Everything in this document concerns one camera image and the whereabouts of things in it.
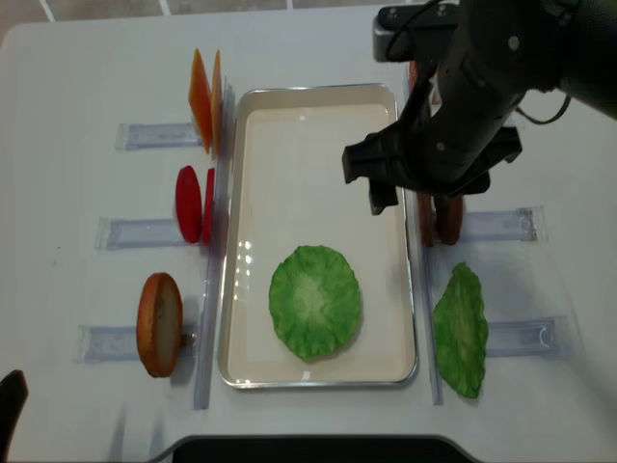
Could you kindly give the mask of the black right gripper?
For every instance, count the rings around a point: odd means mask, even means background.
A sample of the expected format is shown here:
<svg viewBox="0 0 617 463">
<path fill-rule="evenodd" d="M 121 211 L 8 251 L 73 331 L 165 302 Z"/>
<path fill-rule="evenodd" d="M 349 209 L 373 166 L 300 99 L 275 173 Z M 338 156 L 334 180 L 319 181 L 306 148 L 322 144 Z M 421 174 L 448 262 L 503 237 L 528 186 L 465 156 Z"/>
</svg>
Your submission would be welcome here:
<svg viewBox="0 0 617 463">
<path fill-rule="evenodd" d="M 484 193 L 491 185 L 489 171 L 513 162 L 522 150 L 514 127 L 500 128 L 485 148 L 472 150 L 447 142 L 431 125 L 409 134 L 399 121 L 347 146 L 342 168 L 347 184 L 368 179 L 370 209 L 377 216 L 398 205 L 398 187 L 433 197 Z"/>
</svg>

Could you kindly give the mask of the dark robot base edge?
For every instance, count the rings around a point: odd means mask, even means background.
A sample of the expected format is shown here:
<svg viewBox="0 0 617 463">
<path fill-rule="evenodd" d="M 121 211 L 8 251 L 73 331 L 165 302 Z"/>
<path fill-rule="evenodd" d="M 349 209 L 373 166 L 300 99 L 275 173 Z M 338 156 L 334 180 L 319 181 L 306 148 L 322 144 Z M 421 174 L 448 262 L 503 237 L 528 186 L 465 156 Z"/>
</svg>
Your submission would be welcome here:
<svg viewBox="0 0 617 463">
<path fill-rule="evenodd" d="M 472 462 L 444 440 L 401 436 L 210 437 L 190 440 L 174 462 Z"/>
</svg>

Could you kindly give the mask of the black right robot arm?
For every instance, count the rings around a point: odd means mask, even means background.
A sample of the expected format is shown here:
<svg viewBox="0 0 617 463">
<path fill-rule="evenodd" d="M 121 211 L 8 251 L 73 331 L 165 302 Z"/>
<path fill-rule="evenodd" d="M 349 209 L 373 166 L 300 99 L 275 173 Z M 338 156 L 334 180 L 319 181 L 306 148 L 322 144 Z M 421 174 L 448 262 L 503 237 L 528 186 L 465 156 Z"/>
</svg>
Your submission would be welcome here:
<svg viewBox="0 0 617 463">
<path fill-rule="evenodd" d="M 502 128 L 531 90 L 560 90 L 616 114 L 612 1 L 383 8 L 373 21 L 373 55 L 417 69 L 398 120 L 343 152 L 345 179 L 369 181 L 373 214 L 397 204 L 397 188 L 440 201 L 485 192 L 490 170 L 521 152 Z"/>
</svg>

